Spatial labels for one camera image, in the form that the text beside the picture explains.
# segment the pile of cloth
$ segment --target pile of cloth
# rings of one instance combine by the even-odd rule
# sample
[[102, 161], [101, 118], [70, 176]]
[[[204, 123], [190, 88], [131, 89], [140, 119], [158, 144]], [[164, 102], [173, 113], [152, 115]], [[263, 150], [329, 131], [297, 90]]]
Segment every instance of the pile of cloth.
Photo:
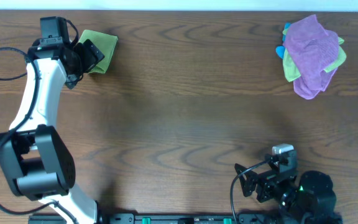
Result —
[[343, 43], [335, 32], [324, 29], [316, 15], [285, 24], [283, 46], [277, 47], [276, 53], [283, 59], [285, 78], [293, 82], [296, 94], [311, 100], [327, 89], [346, 59], [339, 46]]

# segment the purple cloth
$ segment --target purple cloth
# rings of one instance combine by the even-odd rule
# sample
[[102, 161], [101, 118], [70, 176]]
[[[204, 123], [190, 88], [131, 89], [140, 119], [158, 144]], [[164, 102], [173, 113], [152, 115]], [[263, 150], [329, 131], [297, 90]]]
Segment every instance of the purple cloth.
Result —
[[294, 81], [295, 92], [305, 99], [313, 99], [325, 91], [336, 71], [326, 73], [324, 68], [338, 58], [337, 34], [324, 29], [316, 15], [312, 15], [288, 28], [283, 45], [301, 73]]

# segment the wooden table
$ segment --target wooden table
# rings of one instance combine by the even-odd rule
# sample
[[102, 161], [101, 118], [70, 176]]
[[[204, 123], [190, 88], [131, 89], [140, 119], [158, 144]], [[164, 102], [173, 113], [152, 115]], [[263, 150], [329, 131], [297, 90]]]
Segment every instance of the wooden table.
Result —
[[[255, 164], [285, 142], [298, 150], [301, 173], [331, 176], [336, 211], [358, 223], [358, 13], [318, 13], [345, 39], [347, 60], [326, 92], [304, 100], [284, 79], [275, 47], [284, 23], [310, 14], [0, 11], [0, 47], [27, 51], [45, 16], [119, 37], [107, 74], [63, 89], [57, 123], [77, 183], [110, 212], [230, 213], [234, 163]], [[0, 53], [0, 77], [24, 68], [21, 56]], [[0, 132], [24, 87], [25, 78], [0, 82]], [[239, 184], [234, 194], [237, 210], [277, 208], [244, 198]], [[14, 210], [38, 205], [15, 198], [1, 169], [0, 201]], [[26, 221], [0, 212], [0, 223]]]

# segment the white wall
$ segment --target white wall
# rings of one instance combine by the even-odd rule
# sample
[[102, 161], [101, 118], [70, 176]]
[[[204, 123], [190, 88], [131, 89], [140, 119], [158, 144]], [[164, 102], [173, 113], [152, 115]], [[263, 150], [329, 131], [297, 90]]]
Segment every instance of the white wall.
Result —
[[0, 0], [0, 9], [358, 12], [358, 0]]

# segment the wood grain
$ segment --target wood grain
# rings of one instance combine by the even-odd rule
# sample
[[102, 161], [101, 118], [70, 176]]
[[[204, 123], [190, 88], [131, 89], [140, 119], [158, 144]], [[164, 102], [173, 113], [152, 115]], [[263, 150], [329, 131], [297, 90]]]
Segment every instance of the wood grain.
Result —
[[[76, 181], [110, 211], [229, 213], [234, 163], [263, 159], [283, 142], [298, 150], [300, 172], [334, 181], [346, 223], [358, 223], [358, 13], [318, 13], [345, 39], [347, 60], [315, 100], [293, 92], [275, 47], [286, 22], [308, 12], [0, 11], [0, 47], [27, 50], [39, 18], [63, 16], [119, 37], [105, 75], [63, 89], [57, 129], [75, 158]], [[0, 53], [0, 77], [24, 71]], [[25, 78], [0, 82], [0, 132], [14, 119]], [[268, 210], [235, 190], [239, 210]], [[0, 201], [25, 210], [0, 169]], [[0, 212], [0, 223], [27, 217]]]

